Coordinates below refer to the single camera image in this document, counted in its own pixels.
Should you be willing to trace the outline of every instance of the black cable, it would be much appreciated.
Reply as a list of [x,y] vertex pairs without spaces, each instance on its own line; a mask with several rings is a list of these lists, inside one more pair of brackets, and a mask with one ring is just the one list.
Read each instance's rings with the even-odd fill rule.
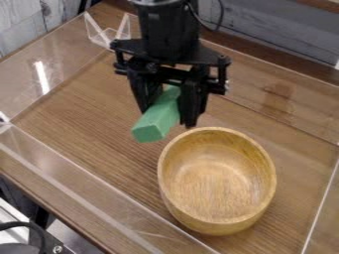
[[37,232],[39,239],[41,239],[38,254],[43,254],[45,249],[46,249],[46,239],[45,239],[45,234],[43,234],[42,229],[33,223],[22,222],[22,221],[13,221],[13,222],[1,223],[0,224],[0,231],[7,230],[13,227],[27,227]]
[[218,31],[221,25],[222,25],[222,20],[224,20],[224,16],[225,16],[225,9],[224,9],[224,4],[222,4],[222,0],[218,0],[218,4],[220,4],[220,16],[218,16],[218,21],[217,21],[217,25],[216,28],[212,29],[209,26],[206,26],[206,24],[204,23],[204,21],[201,20],[201,18],[198,17],[194,8],[192,6],[192,4],[189,3],[189,1],[186,1],[185,5],[190,11],[190,14],[193,15],[193,17],[196,18],[197,22],[200,23],[200,25],[209,31]]

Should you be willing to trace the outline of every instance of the green block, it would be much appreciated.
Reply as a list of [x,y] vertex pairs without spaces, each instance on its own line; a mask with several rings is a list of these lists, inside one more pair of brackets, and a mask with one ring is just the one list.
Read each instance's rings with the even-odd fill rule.
[[177,124],[180,119],[176,102],[178,96],[180,88],[168,85],[153,105],[132,127],[132,135],[137,142],[154,142],[166,136],[169,129]]

